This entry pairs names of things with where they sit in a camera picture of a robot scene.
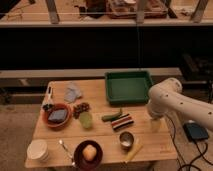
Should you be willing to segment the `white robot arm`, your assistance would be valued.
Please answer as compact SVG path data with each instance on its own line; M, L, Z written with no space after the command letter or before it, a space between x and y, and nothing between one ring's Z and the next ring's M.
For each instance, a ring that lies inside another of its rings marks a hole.
M153 85L148 96L147 111L153 119L176 111L213 131L213 105L182 95L182 84L178 79L168 78Z

